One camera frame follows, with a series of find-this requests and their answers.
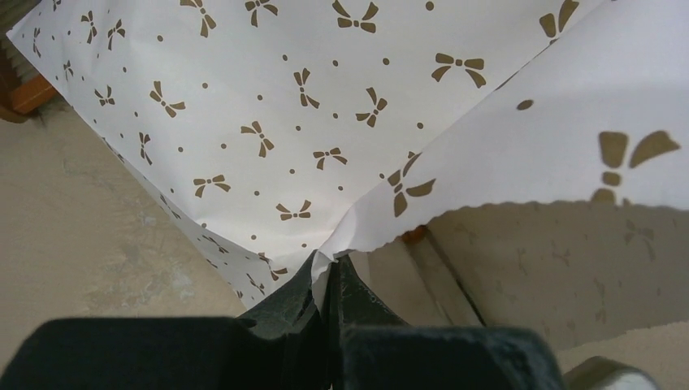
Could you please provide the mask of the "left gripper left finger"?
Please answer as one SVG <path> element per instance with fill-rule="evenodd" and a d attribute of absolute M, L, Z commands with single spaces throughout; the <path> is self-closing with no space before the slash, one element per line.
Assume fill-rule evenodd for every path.
<path fill-rule="evenodd" d="M 232 317 L 59 318 L 38 327 L 4 389 L 320 389 L 311 262 Z"/>

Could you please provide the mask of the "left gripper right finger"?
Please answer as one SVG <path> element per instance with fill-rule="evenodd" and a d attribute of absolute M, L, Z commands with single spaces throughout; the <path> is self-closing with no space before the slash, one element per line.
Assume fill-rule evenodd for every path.
<path fill-rule="evenodd" d="M 551 349 L 516 327 L 412 326 L 361 280 L 348 256 L 327 285 L 334 389 L 563 389 Z"/>

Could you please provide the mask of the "seeded fake bread bun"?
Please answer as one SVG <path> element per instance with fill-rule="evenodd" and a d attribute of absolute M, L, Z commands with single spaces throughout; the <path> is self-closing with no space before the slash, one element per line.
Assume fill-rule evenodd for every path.
<path fill-rule="evenodd" d="M 401 241 L 405 245 L 416 245 L 423 241 L 428 233 L 426 225 L 417 226 L 415 229 L 407 231 L 401 235 Z"/>

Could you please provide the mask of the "patterned white paper bag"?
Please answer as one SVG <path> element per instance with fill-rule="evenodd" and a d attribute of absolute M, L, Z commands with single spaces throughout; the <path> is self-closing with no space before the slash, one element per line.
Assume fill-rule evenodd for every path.
<path fill-rule="evenodd" d="M 426 225 L 487 325 L 688 318 L 685 1 L 42 1 L 8 32 L 253 307 Z"/>

